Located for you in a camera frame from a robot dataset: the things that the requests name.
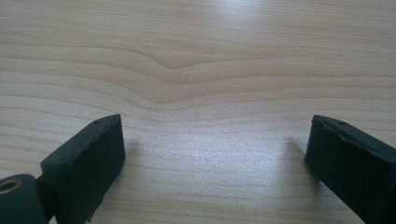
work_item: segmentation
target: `black foam block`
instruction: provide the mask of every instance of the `black foam block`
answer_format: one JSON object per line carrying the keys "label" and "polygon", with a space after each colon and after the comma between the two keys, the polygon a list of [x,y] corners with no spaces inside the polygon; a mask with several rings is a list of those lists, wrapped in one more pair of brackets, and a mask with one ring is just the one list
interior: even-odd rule
{"label": "black foam block", "polygon": [[365,223],[396,223],[396,149],[315,115],[305,161]]}

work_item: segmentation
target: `wooden table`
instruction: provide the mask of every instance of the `wooden table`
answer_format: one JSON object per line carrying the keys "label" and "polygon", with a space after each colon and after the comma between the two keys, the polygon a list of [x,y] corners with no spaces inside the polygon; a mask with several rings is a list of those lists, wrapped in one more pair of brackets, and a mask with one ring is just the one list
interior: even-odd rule
{"label": "wooden table", "polygon": [[304,163],[314,114],[396,147],[396,2],[0,3],[0,178],[120,113],[95,223],[362,223]]}

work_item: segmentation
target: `black clamp jaw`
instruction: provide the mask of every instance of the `black clamp jaw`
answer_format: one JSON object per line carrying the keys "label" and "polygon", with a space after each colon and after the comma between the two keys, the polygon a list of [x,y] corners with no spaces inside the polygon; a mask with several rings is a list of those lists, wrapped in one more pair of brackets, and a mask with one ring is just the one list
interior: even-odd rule
{"label": "black clamp jaw", "polygon": [[305,161],[365,223],[396,223],[395,148],[341,120],[315,115]]}
{"label": "black clamp jaw", "polygon": [[91,220],[125,161],[120,115],[98,119],[41,162],[43,174],[0,180],[0,223]]}

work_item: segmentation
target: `black rubber pad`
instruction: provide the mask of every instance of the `black rubber pad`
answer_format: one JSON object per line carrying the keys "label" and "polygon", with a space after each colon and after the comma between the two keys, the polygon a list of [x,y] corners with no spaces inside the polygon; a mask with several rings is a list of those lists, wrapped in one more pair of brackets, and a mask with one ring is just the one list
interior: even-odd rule
{"label": "black rubber pad", "polygon": [[305,161],[365,223],[396,223],[396,149],[315,115]]}
{"label": "black rubber pad", "polygon": [[56,188],[59,224],[91,218],[125,161],[120,115],[98,119],[41,162],[44,180]]}

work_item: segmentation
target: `curved wood grain pattern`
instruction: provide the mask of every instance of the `curved wood grain pattern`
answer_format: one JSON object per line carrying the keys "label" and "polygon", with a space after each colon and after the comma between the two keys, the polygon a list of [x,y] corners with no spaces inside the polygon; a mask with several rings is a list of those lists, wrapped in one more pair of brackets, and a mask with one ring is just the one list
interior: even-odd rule
{"label": "curved wood grain pattern", "polygon": [[121,113],[92,223],[361,223],[306,168],[314,114],[396,147],[396,3],[0,1],[0,178]]}

